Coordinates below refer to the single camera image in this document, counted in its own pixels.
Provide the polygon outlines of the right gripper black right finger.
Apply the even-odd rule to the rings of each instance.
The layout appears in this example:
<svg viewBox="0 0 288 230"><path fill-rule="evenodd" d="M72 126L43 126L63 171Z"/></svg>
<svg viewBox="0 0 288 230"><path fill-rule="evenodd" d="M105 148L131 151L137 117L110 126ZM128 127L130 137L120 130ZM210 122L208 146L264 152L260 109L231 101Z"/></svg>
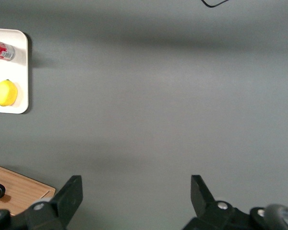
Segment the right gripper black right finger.
<svg viewBox="0 0 288 230"><path fill-rule="evenodd" d="M249 215L225 201L215 200L200 175L191 177L191 202L196 217L185 230L248 230Z"/></svg>

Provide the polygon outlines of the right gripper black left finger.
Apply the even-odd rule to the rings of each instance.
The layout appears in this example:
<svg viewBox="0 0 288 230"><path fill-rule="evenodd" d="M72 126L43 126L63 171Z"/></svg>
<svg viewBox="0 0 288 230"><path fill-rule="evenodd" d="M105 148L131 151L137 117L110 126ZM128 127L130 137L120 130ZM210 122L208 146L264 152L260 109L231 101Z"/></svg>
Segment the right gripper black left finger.
<svg viewBox="0 0 288 230"><path fill-rule="evenodd" d="M39 201L25 212L29 230L65 230L83 200L82 177L73 175L49 201Z"/></svg>

